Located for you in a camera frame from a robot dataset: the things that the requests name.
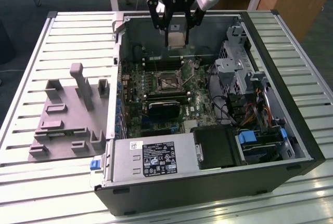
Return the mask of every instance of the blue tab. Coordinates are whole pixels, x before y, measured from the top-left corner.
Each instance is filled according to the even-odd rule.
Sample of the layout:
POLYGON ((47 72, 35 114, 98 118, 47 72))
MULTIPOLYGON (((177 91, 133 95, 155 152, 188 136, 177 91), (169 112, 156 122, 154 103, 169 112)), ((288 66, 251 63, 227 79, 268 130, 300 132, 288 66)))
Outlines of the blue tab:
POLYGON ((98 170, 100 169, 100 160, 92 160, 90 162, 90 170, 98 170))
POLYGON ((257 138, 255 137, 255 133, 252 130, 242 131, 238 135, 238 139, 239 139, 240 144, 251 143, 251 142, 257 141, 257 138))
POLYGON ((242 134, 239 134, 239 135, 238 135, 238 139, 239 139, 239 143, 240 143, 240 144, 243 144, 243 143, 245 143, 245 141, 244 141, 244 138, 243 138, 243 135, 242 135, 242 134))
POLYGON ((280 133, 282 135, 283 140, 288 138, 287 132, 285 129, 281 128, 280 133))

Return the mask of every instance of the gray floor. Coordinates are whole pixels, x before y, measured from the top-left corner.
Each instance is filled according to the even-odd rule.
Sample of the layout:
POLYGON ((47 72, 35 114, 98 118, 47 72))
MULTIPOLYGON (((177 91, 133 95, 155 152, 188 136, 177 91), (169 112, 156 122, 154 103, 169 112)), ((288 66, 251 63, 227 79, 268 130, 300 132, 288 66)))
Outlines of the gray floor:
MULTIPOLYGON (((0 19, 16 49, 11 62, 0 65, 3 70, 24 70, 39 37, 49 11, 110 11, 109 0, 41 0, 35 7, 33 0, 0 0, 0 19)), ((120 10, 133 10, 135 0, 120 0, 120 10)), ((139 4, 145 10, 144 0, 139 4)), ((302 46, 317 66, 329 86, 333 88, 333 0, 328 0, 320 12, 302 46)), ((23 72, 0 72, 0 125, 6 116, 23 72)))

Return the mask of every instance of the black plastic cover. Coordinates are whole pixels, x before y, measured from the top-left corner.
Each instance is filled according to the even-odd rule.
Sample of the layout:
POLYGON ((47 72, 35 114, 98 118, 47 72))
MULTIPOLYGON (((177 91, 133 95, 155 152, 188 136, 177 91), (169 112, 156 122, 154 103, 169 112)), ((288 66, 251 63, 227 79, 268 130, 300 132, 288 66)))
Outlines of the black plastic cover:
POLYGON ((203 126, 191 131, 195 144, 201 145, 203 161, 199 162, 200 169, 242 165, 232 127, 203 126))

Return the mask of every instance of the slotted metal surface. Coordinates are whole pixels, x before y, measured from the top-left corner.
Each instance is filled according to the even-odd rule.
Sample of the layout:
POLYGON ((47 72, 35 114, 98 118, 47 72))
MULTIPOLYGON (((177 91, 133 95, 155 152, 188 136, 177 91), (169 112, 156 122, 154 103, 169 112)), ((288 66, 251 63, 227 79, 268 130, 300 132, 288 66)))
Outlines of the slotted metal surface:
MULTIPOLYGON (((9 111, 13 115, 6 118, 0 131, 0 137, 3 136, 0 223, 266 224, 332 221, 331 92, 286 28, 270 12, 254 12, 250 17, 327 159, 312 172, 292 178, 269 194, 139 216, 113 217, 92 191, 91 158, 27 163, 33 131, 46 98, 43 92, 46 79, 51 76, 60 78, 65 86, 74 85, 75 81, 66 68, 73 60, 87 67, 84 75, 89 77, 90 84, 96 84, 100 77, 110 76, 108 61, 112 62, 114 41, 91 39, 90 35, 112 34, 113 15, 111 12, 58 13, 56 20, 47 20, 27 68, 31 68, 30 72, 24 75, 26 82, 20 85, 9 111), (75 35, 88 42, 66 43, 75 39, 75 35)), ((253 56, 260 69, 255 52, 253 56)))

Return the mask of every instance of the barcode sticker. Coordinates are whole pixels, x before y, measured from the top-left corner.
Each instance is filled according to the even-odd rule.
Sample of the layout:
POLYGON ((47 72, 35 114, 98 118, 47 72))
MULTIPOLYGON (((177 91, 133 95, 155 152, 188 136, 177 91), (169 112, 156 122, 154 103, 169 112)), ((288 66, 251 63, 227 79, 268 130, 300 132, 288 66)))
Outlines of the barcode sticker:
POLYGON ((143 141, 130 142, 130 150, 141 150, 143 144, 144 144, 143 141))

